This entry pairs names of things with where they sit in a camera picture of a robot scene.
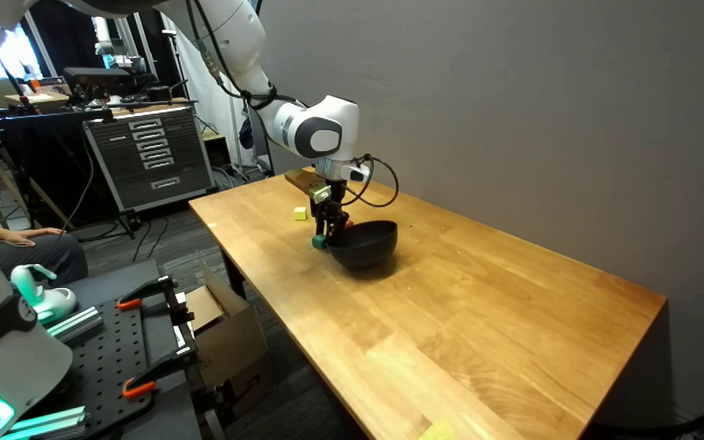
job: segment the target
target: wooden table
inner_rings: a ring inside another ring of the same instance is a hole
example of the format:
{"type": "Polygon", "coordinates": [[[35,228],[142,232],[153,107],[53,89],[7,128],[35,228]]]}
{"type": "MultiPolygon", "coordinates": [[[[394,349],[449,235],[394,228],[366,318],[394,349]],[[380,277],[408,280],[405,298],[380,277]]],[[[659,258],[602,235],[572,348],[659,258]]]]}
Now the wooden table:
{"type": "Polygon", "coordinates": [[[283,176],[190,204],[372,438],[577,438],[666,301],[403,193],[347,207],[399,226],[391,267],[357,276],[283,176]]]}

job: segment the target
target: person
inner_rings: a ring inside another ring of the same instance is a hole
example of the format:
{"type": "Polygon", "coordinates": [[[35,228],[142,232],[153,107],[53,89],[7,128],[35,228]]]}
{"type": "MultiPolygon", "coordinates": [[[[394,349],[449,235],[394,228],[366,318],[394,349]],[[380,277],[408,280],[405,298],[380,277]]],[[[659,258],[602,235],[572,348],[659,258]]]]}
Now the person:
{"type": "Polygon", "coordinates": [[[0,228],[0,270],[9,279],[17,265],[39,264],[53,273],[51,285],[61,287],[89,276],[81,243],[61,229],[11,231],[0,228]]]}

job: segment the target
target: yellow cube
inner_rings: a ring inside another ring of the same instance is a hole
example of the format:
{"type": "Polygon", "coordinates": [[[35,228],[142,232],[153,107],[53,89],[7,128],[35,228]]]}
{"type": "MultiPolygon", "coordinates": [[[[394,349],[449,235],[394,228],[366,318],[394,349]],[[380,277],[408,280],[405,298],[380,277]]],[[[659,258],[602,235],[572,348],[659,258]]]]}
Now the yellow cube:
{"type": "Polygon", "coordinates": [[[293,220],[305,220],[306,219],[306,207],[298,206],[293,211],[293,220]]]}

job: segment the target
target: black bowl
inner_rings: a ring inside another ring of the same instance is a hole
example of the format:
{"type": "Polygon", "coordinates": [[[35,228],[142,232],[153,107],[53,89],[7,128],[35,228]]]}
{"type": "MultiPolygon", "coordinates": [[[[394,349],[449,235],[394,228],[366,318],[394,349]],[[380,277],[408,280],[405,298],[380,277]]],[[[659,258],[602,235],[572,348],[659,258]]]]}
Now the black bowl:
{"type": "Polygon", "coordinates": [[[346,268],[366,268],[390,256],[398,242],[398,225],[390,220],[363,222],[329,237],[328,249],[346,268]]]}

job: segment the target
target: person's leg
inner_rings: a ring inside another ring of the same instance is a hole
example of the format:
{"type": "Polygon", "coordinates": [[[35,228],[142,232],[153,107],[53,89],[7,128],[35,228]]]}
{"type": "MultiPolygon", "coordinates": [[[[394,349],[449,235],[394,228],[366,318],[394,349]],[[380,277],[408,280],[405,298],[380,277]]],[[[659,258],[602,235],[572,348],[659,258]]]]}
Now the person's leg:
{"type": "Polygon", "coordinates": [[[57,238],[54,235],[32,237],[31,240],[36,243],[34,247],[14,247],[0,243],[0,269],[9,279],[12,268],[17,265],[43,265],[56,273],[56,280],[51,281],[54,287],[89,276],[86,253],[81,248],[81,243],[70,234],[62,235],[58,243],[57,238]]]}

